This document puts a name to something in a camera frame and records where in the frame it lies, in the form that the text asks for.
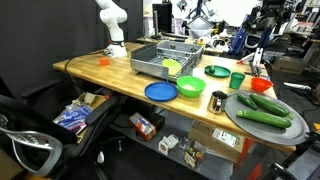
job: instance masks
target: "chair armrest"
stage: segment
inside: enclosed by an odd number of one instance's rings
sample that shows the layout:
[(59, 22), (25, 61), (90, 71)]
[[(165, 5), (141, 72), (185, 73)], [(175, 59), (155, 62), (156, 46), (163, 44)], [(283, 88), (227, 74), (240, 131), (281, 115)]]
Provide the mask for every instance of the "chair armrest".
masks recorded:
[(108, 110), (110, 110), (117, 102), (119, 98), (117, 97), (110, 97), (108, 100), (104, 101), (100, 106), (94, 109), (87, 117), (86, 117), (86, 124), (88, 126), (94, 125), (96, 122), (101, 119)]
[(29, 88), (25, 91), (23, 91), (20, 96), (24, 99), (28, 99), (30, 98), (31, 96), (34, 96), (42, 91), (45, 91), (59, 83), (63, 82), (63, 79), (51, 79), (49, 81), (46, 81), (46, 82), (43, 82), (41, 85), (39, 86), (36, 86), (36, 87), (32, 87), (32, 88)]

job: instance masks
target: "cardboard box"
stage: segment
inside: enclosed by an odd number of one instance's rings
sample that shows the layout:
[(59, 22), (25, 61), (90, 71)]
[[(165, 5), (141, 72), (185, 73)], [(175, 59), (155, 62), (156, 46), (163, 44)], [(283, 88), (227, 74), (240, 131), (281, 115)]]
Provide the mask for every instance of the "cardboard box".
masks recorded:
[(0, 149), (0, 179), (11, 180), (16, 177), (23, 169), (19, 164)]
[(132, 123), (133, 127), (136, 129), (140, 137), (142, 137), (146, 141), (149, 141), (157, 133), (156, 127), (137, 112), (130, 116), (130, 122)]
[[(83, 93), (81, 94), (76, 100), (74, 100), (72, 103), (77, 103), (77, 102), (82, 102), (85, 100), (85, 98), (90, 97), (90, 99), (92, 100), (88, 105), (90, 106), (90, 108), (92, 109), (92, 111), (94, 109), (96, 109), (98, 106), (100, 106), (104, 101), (107, 100), (108, 97), (105, 96), (101, 96), (101, 95), (95, 95), (95, 94), (90, 94), (90, 93)], [(61, 113), (53, 122), (54, 123), (58, 123), (60, 117), (62, 116), (63, 113)], [(77, 135), (77, 142), (78, 144), (81, 142), (82, 138), (84, 137), (84, 135), (87, 132), (87, 128), (83, 128)]]
[(204, 146), (217, 152), (234, 163), (238, 163), (242, 153), (245, 138), (234, 133), (229, 133), (200, 121), (196, 121), (190, 132), (189, 138), (199, 141)]
[(317, 88), (313, 91), (313, 96), (315, 100), (320, 103), (320, 84), (318, 84)]
[(273, 63), (273, 69), (292, 74), (301, 74), (307, 63), (301, 58), (278, 56)]

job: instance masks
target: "metal frame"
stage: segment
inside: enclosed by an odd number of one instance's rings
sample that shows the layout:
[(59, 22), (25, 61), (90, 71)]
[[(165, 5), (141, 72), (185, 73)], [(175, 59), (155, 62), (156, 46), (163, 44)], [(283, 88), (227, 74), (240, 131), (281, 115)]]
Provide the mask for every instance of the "metal frame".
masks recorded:
[[(47, 176), (58, 162), (62, 154), (62, 143), (56, 138), (36, 131), (12, 131), (7, 129), (8, 119), (0, 114), (0, 131), (7, 134), (12, 140), (13, 150), (17, 160), (23, 168), (41, 177)], [(46, 162), (37, 168), (29, 163), (23, 155), (21, 146), (47, 150), (50, 154)]]

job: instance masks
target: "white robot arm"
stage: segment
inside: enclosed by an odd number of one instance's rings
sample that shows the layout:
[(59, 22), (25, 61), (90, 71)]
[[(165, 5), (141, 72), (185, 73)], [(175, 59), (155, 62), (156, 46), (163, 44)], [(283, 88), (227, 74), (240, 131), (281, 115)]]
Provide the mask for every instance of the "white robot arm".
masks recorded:
[(112, 0), (96, 0), (96, 3), (102, 9), (100, 11), (100, 19), (109, 28), (111, 35), (111, 44), (106, 48), (105, 53), (112, 57), (126, 56), (127, 51), (124, 46), (124, 36), (122, 29), (118, 23), (127, 20), (127, 13)]

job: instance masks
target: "dish rack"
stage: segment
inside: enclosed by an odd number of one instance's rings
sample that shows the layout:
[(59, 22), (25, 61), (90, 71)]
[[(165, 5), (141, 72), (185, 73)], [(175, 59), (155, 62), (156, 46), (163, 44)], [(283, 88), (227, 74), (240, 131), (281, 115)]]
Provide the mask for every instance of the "dish rack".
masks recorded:
[[(130, 65), (136, 74), (139, 72), (162, 79), (176, 81), (181, 76), (191, 75), (201, 60), (204, 47), (175, 41), (152, 43), (131, 52)], [(174, 59), (181, 65), (175, 75), (169, 75), (169, 68), (162, 66), (164, 59)]]

